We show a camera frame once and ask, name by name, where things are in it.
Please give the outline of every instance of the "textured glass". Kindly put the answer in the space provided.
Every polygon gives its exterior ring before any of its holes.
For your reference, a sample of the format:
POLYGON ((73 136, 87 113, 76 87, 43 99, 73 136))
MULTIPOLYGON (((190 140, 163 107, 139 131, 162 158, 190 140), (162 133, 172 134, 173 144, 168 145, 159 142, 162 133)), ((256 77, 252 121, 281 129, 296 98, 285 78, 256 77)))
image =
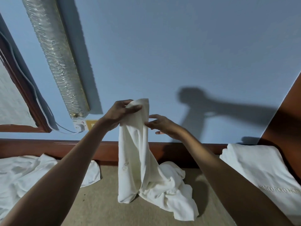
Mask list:
POLYGON ((89 112, 56 0, 22 0, 48 65, 72 118, 89 112))

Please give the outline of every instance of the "hand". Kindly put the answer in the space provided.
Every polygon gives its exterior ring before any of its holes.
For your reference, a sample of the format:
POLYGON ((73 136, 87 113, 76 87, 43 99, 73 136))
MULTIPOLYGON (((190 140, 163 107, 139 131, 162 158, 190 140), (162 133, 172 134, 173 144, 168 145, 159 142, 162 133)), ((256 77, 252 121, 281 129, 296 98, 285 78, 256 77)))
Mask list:
POLYGON ((181 133, 185 129, 169 120, 167 117, 160 116, 158 114, 150 115, 149 118, 155 118, 156 120, 151 122, 145 122, 145 126, 149 127, 150 129, 158 129, 159 132, 156 132, 156 134, 167 134, 173 139, 180 140, 181 133))
POLYGON ((106 120, 108 120, 111 124, 109 127, 109 131, 116 128, 119 125, 119 122, 124 118, 127 114, 132 114, 138 112, 142 109, 142 105, 136 105, 130 108, 126 108, 126 106, 133 100, 124 100, 124 101, 116 101, 113 106, 108 110, 108 112, 103 116, 106 120))

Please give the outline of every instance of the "person's right arm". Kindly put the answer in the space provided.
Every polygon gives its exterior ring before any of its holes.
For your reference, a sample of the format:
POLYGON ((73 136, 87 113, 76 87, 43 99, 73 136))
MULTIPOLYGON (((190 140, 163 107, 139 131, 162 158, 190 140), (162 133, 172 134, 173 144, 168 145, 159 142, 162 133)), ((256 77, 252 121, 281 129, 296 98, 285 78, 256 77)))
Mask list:
POLYGON ((206 149, 186 129, 164 116, 150 115, 150 118, 156 120, 146 122, 145 125, 160 130, 156 134, 165 133, 185 145, 238 226, 293 225, 263 192, 206 149))

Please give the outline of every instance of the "blue wall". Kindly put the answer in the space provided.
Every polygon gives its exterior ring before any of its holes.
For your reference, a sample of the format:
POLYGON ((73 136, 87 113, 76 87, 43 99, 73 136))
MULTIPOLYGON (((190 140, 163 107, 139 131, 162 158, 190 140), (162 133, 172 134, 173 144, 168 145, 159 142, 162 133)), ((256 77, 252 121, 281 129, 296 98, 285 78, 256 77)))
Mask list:
MULTIPOLYGON (((260 137, 301 70, 301 0, 59 3, 79 64, 83 33, 104 112, 116 100, 149 98, 151 114, 183 124, 204 143, 260 137), (77 12, 78 33, 72 17, 77 12)), ((73 130, 21 0, 2 0, 0 13, 56 122, 73 130)), ((0 138, 80 140, 83 135, 52 131, 0 133, 0 138)), ((104 140, 118 140, 118 129, 104 140)), ((149 141, 170 139, 150 132, 149 141)))

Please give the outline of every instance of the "wooden panel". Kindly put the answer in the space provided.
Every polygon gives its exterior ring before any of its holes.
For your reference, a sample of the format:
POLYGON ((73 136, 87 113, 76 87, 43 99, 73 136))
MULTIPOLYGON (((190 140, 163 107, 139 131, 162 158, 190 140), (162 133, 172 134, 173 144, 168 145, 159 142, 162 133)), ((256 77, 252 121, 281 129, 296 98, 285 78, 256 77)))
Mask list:
POLYGON ((25 125, 0 125, 0 132, 46 132, 50 133, 51 129, 47 125, 46 119, 38 106, 36 99, 28 86, 28 82, 24 79, 20 71, 18 70, 16 63, 13 60, 13 56, 8 49, 8 45, 4 39, 0 36, 0 57, 3 60, 3 64, 8 71, 13 83, 18 88, 24 101, 26 102, 29 111, 36 122, 37 128, 25 125))
POLYGON ((301 178, 301 74, 258 144, 276 146, 291 174, 296 179, 301 178))
MULTIPOLYGON (((78 141, 66 140, 0 140, 0 158, 13 156, 40 156, 43 153, 57 159, 64 157, 78 141)), ((197 164, 182 143, 149 143, 150 150, 159 163, 173 161, 179 167, 197 168, 197 164)), ((215 154, 221 154, 227 144, 205 144, 215 154)), ((94 160, 102 165, 118 165, 118 142, 102 141, 94 160)))

